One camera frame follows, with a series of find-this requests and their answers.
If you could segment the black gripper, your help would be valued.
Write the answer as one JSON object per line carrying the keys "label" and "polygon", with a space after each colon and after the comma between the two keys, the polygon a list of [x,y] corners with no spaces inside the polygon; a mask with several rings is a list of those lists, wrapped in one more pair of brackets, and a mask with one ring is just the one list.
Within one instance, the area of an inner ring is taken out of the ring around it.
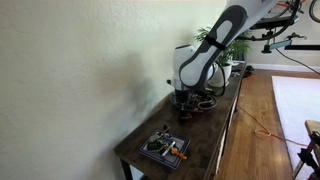
{"label": "black gripper", "polygon": [[189,103],[190,91],[189,90],[175,90],[176,104],[180,110],[189,111],[191,105]]}

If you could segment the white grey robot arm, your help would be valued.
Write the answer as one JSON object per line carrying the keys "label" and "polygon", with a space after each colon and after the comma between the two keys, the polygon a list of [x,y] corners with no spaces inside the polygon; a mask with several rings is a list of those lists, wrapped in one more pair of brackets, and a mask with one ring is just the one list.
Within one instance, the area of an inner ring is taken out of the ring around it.
{"label": "white grey robot arm", "polygon": [[213,75],[213,63],[240,34],[262,19],[278,0],[227,0],[226,7],[201,45],[176,47],[173,56],[172,86],[181,111],[189,92],[200,90]]}

